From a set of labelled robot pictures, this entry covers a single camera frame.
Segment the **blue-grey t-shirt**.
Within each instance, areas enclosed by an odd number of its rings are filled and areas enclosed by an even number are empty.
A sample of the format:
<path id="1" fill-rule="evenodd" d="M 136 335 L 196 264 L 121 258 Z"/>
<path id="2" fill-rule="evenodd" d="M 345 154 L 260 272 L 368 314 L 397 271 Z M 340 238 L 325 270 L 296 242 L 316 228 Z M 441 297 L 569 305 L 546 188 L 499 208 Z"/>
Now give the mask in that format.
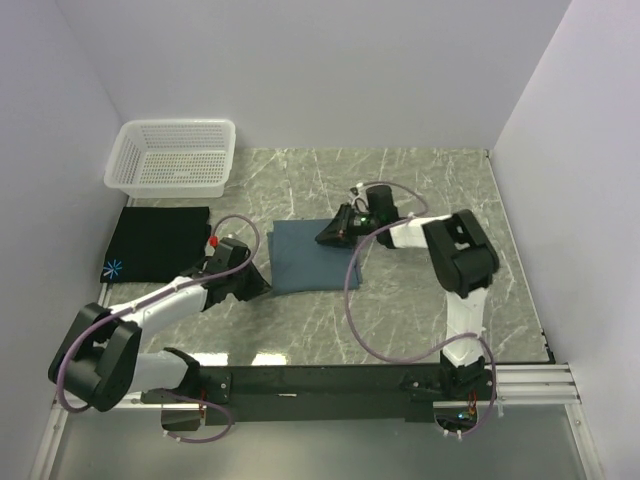
<path id="1" fill-rule="evenodd" d="M 274 220 L 267 234 L 274 295 L 342 291 L 353 250 L 319 245 L 328 218 Z"/>

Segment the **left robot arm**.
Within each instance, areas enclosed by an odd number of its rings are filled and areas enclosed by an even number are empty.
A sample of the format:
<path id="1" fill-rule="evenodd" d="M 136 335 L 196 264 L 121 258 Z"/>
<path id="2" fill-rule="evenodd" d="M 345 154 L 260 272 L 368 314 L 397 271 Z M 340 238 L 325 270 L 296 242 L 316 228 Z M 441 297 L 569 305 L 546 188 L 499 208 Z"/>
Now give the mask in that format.
<path id="1" fill-rule="evenodd" d="M 172 348 L 143 354 L 140 344 L 229 295 L 250 301 L 267 293 L 254 255 L 245 243 L 222 238 L 213 255 L 150 294 L 112 308 L 85 305 L 49 366 L 49 380 L 100 412 L 137 391 L 165 389 L 176 401 L 193 399 L 200 388 L 198 362 Z"/>

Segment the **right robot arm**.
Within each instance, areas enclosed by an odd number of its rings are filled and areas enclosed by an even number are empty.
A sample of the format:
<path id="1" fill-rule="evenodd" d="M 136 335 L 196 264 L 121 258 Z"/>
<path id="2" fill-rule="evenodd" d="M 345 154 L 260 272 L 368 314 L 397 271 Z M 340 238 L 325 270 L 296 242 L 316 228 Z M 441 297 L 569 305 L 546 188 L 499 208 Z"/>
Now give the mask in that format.
<path id="1" fill-rule="evenodd" d="M 375 239 L 387 249 L 425 249 L 440 286 L 446 291 L 446 337 L 440 353 L 438 380 L 427 391 L 443 399 L 460 399 L 490 380 L 490 357 L 483 343 L 485 302 L 500 268 L 497 252 L 469 209 L 428 217 L 425 212 L 402 217 L 395 205 L 395 182 L 370 181 L 350 189 L 317 244 L 353 248 Z"/>

